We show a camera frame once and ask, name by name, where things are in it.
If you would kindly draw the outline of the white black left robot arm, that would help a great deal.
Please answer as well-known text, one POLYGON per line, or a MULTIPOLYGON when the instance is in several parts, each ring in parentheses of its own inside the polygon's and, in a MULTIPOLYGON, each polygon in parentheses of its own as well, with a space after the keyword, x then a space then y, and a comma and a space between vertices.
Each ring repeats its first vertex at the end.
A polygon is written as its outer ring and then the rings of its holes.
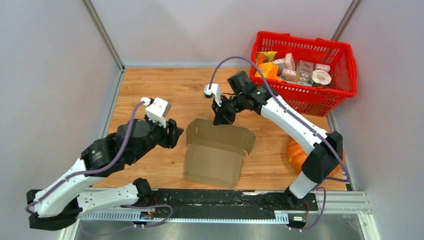
POLYGON ((112 190, 86 193, 93 184, 122 171, 155 147, 172 149, 184 129, 169 119, 164 125, 148 119, 134 119, 116 132, 95 140, 58 180, 45 189, 26 194, 31 229, 58 231, 92 212, 112 207, 148 207, 153 191, 145 178, 112 190))

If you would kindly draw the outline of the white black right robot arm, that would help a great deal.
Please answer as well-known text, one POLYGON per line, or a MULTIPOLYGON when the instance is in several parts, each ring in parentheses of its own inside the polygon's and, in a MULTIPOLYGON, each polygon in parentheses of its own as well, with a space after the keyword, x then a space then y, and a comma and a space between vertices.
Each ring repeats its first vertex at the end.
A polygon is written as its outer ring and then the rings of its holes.
POLYGON ((224 96, 217 83, 208 83, 203 90, 205 98, 212 99, 213 124, 231 125, 236 114, 249 110, 270 120, 289 134, 307 154, 296 179, 284 191, 286 205, 299 209, 305 197, 319 186, 336 167, 343 167, 343 137, 314 125, 290 107, 267 83, 256 86, 245 71, 228 78, 232 89, 224 96))

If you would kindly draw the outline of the brown cardboard paper box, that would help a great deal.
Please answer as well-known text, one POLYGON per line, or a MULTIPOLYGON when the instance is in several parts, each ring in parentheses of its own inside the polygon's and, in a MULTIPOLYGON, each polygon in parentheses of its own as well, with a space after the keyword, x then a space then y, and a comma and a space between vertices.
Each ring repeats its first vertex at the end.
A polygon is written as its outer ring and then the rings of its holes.
POLYGON ((197 118, 186 129, 186 157, 183 176, 186 180, 233 189, 238 185, 245 157, 256 144, 248 128, 213 125, 197 118))

